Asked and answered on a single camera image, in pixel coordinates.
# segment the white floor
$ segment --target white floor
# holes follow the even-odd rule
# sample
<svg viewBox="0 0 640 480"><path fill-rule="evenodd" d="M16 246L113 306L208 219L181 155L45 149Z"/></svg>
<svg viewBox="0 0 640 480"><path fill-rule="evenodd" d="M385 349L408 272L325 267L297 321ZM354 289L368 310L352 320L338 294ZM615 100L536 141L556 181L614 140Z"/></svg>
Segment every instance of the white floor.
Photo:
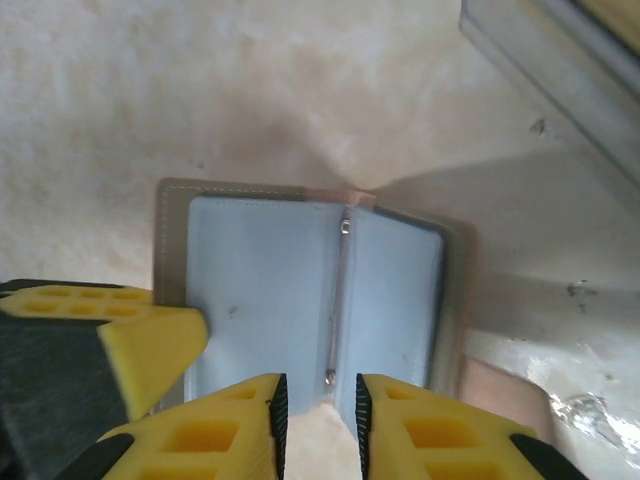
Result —
<svg viewBox="0 0 640 480"><path fill-rule="evenodd" d="M592 479L637 478L640 215L530 132L537 113L458 32L458 11L2 2L1 278L149 287L165 176L373 189L477 225L467 350L559 402L603 397L618 436L562 427L566 447ZM295 420L289 452L290 479L358 478L328 408Z"/></svg>

